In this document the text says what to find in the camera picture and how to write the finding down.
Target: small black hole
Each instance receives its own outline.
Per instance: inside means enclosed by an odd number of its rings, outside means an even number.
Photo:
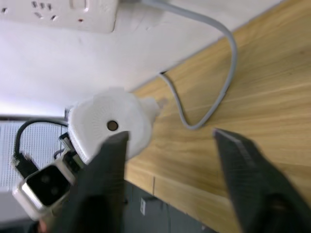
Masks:
[[[118,123],[114,120],[111,120],[107,123],[107,128],[110,131],[116,131],[118,129],[118,127],[119,127]]]
[[[51,17],[51,20],[52,20],[52,21],[54,21],[54,20],[56,20],[56,19],[57,19],[57,16],[52,16],[52,17]]]
[[[2,14],[6,14],[7,12],[8,12],[8,8],[3,7],[3,8],[1,9],[1,13],[2,13]]]
[[[32,1],[31,2],[31,5],[33,6],[33,8],[37,8],[38,7],[38,4],[36,1]]]
[[[43,18],[43,16],[38,12],[35,12],[35,16],[37,16],[38,18]]]

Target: electrical socket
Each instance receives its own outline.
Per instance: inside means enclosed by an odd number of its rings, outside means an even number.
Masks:
[[[0,0],[0,20],[110,33],[118,4],[119,0]]]

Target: white wall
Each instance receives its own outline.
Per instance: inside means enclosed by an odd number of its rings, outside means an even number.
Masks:
[[[234,29],[279,0],[175,0]],[[126,90],[222,36],[140,3],[123,3],[110,34],[0,22],[0,114],[62,116],[109,86]]]

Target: wood grain surface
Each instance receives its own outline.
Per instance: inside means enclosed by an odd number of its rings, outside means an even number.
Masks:
[[[311,204],[310,25],[310,0],[289,0],[238,29],[235,78],[200,130],[182,125],[160,78],[138,89],[139,97],[169,102],[155,122],[149,147],[128,163],[127,180],[218,232],[239,232],[211,135],[217,127],[255,140]],[[167,72],[191,123],[215,101],[230,56],[227,40],[221,39]]]

